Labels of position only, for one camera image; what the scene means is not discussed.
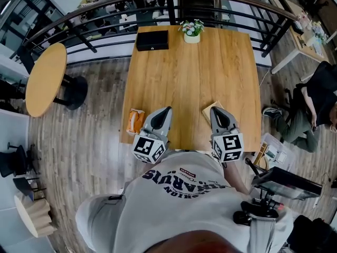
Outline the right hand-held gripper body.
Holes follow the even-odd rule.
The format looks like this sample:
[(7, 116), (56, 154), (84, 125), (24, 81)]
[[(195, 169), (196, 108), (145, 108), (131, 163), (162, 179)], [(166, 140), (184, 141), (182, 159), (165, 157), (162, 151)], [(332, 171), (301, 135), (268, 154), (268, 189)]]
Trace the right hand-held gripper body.
[(243, 134), (239, 131), (215, 132), (211, 135), (212, 156), (219, 163), (238, 160), (244, 152)]

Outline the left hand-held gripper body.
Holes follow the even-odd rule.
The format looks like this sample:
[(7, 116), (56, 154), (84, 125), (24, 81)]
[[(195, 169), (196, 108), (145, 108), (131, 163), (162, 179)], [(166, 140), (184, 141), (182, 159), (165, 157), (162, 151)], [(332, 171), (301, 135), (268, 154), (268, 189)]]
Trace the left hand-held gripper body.
[(168, 147), (168, 132), (141, 130), (135, 136), (132, 145), (133, 155), (142, 162), (155, 164), (159, 162)]

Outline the orange snack packet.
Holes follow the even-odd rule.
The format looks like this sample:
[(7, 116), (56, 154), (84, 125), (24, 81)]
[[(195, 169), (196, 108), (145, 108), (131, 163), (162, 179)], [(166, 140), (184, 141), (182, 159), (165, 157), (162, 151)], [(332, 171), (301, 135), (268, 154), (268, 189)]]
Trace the orange snack packet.
[(144, 123), (145, 112), (143, 110), (131, 109), (128, 117), (126, 132), (129, 135), (140, 134)]

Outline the person's right forearm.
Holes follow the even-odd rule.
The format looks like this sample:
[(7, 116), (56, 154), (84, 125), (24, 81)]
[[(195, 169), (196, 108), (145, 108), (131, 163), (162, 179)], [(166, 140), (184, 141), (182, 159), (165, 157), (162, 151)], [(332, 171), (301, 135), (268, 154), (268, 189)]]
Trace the person's right forearm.
[(245, 184), (243, 183), (243, 180), (235, 164), (233, 162), (223, 163), (222, 166), (223, 166), (224, 177), (226, 181), (229, 183), (229, 185), (235, 188), (238, 192), (248, 196), (249, 191), (247, 187), (245, 186)]

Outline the black rectangular box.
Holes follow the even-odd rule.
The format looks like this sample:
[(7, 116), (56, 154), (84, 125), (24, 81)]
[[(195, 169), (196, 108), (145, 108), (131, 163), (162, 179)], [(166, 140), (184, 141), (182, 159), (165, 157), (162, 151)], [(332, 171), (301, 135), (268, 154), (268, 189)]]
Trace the black rectangular box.
[(138, 33), (136, 38), (136, 48), (138, 51), (168, 50), (168, 30)]

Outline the wooden divided organizer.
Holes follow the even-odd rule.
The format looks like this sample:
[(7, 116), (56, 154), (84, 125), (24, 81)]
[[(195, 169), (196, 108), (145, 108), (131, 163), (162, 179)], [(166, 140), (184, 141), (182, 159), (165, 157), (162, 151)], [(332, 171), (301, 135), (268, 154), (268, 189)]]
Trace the wooden divided organizer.
[(267, 143), (263, 142), (260, 148), (260, 151), (258, 152), (255, 160), (254, 160), (254, 165), (258, 166), (260, 163), (260, 160), (264, 157), (265, 151), (267, 148)]

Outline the clear plastic storage bin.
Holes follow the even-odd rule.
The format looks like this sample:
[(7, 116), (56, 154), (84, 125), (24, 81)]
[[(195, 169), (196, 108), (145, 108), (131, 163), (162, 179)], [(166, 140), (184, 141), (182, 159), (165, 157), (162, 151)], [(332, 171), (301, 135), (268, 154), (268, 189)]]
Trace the clear plastic storage bin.
[[(269, 170), (272, 167), (278, 167), (288, 172), (294, 172), (295, 154), (288, 147), (269, 133), (262, 136), (261, 145), (263, 142), (267, 143), (267, 148), (264, 157), (260, 160), (259, 165), (256, 167), (259, 167), (262, 170)], [(286, 153), (286, 161), (283, 164), (279, 164), (275, 161), (275, 157), (280, 151)], [(257, 154), (258, 152), (251, 159), (253, 163)]]

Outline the black monitor screen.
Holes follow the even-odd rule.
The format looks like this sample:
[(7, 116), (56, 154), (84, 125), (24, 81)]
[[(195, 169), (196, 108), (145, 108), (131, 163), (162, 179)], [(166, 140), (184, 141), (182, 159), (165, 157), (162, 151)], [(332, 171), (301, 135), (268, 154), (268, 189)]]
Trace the black monitor screen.
[(256, 175), (252, 180), (252, 186), (292, 200), (317, 198), (322, 192), (320, 184), (278, 167), (272, 167)]

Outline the person's grey printed shirt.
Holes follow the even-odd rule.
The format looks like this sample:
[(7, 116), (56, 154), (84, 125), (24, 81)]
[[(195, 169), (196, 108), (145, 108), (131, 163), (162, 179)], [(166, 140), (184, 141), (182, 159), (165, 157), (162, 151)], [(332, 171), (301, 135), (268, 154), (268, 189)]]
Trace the person's grey printed shirt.
[(95, 253), (278, 253), (293, 229), (291, 210), (266, 227), (236, 224), (249, 200), (209, 155), (172, 152), (123, 193), (86, 199), (75, 220)]

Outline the potted flowers white pot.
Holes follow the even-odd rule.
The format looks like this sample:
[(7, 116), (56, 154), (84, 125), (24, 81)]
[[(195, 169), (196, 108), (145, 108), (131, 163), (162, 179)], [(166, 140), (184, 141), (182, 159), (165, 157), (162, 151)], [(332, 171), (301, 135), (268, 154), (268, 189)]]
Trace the potted flowers white pot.
[(189, 44), (200, 42), (200, 33), (204, 31), (204, 23), (200, 19), (180, 22), (180, 28), (184, 33), (184, 41)]

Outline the round wooden table black base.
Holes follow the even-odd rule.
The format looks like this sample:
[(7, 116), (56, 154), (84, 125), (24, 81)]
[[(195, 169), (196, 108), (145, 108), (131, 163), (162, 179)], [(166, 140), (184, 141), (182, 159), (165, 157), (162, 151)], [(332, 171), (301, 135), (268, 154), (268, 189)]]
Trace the round wooden table black base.
[(65, 73), (67, 50), (62, 43), (49, 46), (34, 64), (29, 75), (25, 100), (30, 116), (42, 116), (52, 103), (70, 110), (78, 109), (85, 101), (88, 91), (83, 76), (70, 77)]

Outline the black metal railing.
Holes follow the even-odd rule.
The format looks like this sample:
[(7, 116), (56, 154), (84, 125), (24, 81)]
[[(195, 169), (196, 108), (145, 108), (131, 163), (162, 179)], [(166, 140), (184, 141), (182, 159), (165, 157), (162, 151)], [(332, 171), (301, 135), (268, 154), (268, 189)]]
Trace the black metal railing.
[(287, 3), (271, 0), (102, 0), (53, 21), (25, 39), (21, 51), (38, 58), (54, 43), (70, 55), (134, 42), (137, 29), (200, 20), (204, 26), (247, 33), (253, 50), (267, 57), (296, 21)]

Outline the pastel flower bouquet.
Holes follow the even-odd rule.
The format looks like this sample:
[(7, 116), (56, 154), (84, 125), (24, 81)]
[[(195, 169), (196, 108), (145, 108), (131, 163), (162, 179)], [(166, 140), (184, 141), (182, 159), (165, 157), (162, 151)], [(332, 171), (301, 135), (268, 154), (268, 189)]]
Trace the pastel flower bouquet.
[(321, 44), (326, 43), (326, 41), (328, 39), (328, 36), (325, 33), (320, 21), (312, 22), (311, 23), (311, 30), (312, 30), (314, 36), (320, 41)]

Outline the beige ribbed side table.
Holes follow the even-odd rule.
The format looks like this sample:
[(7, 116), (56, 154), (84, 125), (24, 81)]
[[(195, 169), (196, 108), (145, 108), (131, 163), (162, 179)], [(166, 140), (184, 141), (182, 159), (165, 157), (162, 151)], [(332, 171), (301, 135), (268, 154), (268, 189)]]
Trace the beige ribbed side table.
[(57, 230), (52, 225), (50, 205), (45, 199), (32, 201), (19, 192), (14, 196), (14, 202), (23, 224), (35, 238), (49, 236)]

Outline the black monitor mount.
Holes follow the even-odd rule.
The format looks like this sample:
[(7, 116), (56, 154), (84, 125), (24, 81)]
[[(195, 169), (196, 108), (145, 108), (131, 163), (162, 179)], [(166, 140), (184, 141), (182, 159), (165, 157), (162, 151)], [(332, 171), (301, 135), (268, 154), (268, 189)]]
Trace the black monitor mount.
[(283, 208), (284, 204), (272, 199), (253, 198), (251, 202), (241, 202), (241, 210), (234, 213), (233, 221), (246, 226), (250, 226), (253, 220), (276, 221)]

